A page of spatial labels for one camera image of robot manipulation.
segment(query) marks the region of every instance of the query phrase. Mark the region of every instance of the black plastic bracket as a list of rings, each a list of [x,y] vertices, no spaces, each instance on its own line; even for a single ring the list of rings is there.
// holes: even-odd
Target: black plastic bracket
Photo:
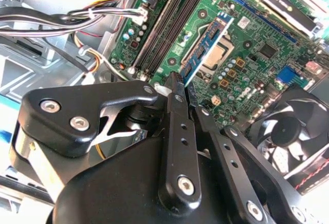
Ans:
[[[230,139],[220,134],[213,116],[203,107],[193,112],[197,147],[207,149],[215,164],[218,182],[232,223],[275,223],[264,210]]]
[[[172,73],[167,82],[166,114],[161,126],[163,154],[159,181],[159,199],[175,215],[187,215],[201,203],[194,123],[189,119],[184,84]]]
[[[63,156],[79,157],[89,151],[99,134],[101,112],[117,109],[118,113],[130,105],[151,105],[157,97],[157,92],[142,81],[37,89],[23,97],[18,120],[30,138]],[[45,100],[56,101],[60,110],[42,110],[40,103]],[[85,118],[89,128],[81,131],[71,127],[73,117]]]
[[[249,180],[261,185],[266,194],[266,203],[276,223],[318,223],[305,207],[302,196],[278,171],[257,151],[257,149],[232,126],[221,133],[230,139],[239,157],[243,159]]]

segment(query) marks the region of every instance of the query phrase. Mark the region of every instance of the black fan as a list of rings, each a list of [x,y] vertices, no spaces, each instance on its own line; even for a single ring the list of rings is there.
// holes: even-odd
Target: black fan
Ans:
[[[285,175],[327,145],[328,131],[328,109],[312,94],[294,87],[255,121],[249,137]]]

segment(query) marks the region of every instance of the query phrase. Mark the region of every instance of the mechanical arm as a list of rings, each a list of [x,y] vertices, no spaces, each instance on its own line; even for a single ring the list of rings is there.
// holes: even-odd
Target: mechanical arm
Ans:
[[[321,223],[236,128],[218,130],[194,86],[171,73],[26,94],[12,165],[55,206],[49,223]],[[92,165],[89,150],[137,129],[147,138]]]

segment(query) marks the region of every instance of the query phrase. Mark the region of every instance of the motherboard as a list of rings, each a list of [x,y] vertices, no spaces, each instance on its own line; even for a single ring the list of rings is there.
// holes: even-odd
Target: motherboard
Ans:
[[[177,71],[219,127],[245,130],[292,84],[329,66],[329,0],[138,0],[109,58],[129,79],[162,85]]]

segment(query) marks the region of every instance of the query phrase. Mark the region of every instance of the bolt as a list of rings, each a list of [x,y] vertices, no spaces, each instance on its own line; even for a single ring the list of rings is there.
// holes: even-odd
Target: bolt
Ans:
[[[209,116],[209,112],[206,109],[201,109],[202,113],[204,113],[205,116]]]
[[[148,86],[144,86],[144,90],[145,90],[147,93],[149,93],[149,94],[152,94],[152,93],[153,93],[152,89],[149,88]]]
[[[180,177],[178,179],[178,187],[185,195],[191,196],[194,193],[194,185],[187,177]]]
[[[74,117],[70,120],[70,125],[75,129],[81,132],[89,129],[89,122],[80,116]]]
[[[306,217],[300,209],[298,209],[295,206],[293,206],[291,209],[293,211],[294,216],[297,218],[298,221],[300,221],[301,223],[306,222]]]
[[[42,101],[40,107],[43,111],[52,114],[57,113],[61,109],[59,103],[53,100]]]
[[[230,132],[232,133],[233,136],[237,137],[237,132],[233,130],[232,128],[230,129]]]
[[[175,95],[175,98],[178,102],[183,102],[183,98],[180,97],[179,95]]]
[[[253,218],[255,218],[258,221],[263,220],[262,211],[252,201],[247,202],[247,209],[248,209],[249,213],[253,216]]]

